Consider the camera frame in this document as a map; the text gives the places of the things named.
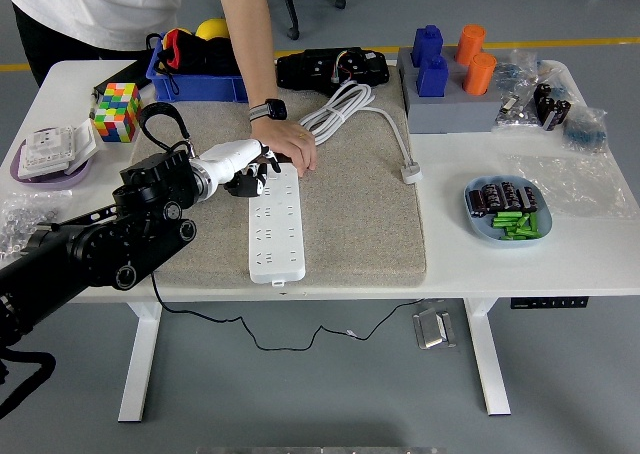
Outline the person's hand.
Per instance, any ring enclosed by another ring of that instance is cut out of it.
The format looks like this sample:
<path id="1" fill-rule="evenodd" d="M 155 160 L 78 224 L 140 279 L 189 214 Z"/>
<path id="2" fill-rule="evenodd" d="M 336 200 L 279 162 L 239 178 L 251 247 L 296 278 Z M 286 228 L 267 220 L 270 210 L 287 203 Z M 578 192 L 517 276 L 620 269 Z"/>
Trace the person's hand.
<path id="1" fill-rule="evenodd" d="M 300 177 L 317 167 L 315 138 L 298 123 L 261 117 L 251 122 L 251 137 L 288 157 Z"/>

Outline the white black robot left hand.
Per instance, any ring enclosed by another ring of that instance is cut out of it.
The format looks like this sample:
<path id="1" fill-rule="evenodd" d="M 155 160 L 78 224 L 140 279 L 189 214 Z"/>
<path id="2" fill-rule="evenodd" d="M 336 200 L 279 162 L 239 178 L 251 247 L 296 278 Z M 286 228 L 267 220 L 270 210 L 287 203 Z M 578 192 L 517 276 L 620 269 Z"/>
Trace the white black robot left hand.
<path id="1" fill-rule="evenodd" d="M 267 183 L 269 161 L 276 173 L 281 167 L 268 146 L 255 139 L 237 140 L 213 146 L 190 160 L 198 192 L 197 201 L 209 199 L 219 185 L 236 197 L 258 197 Z"/>

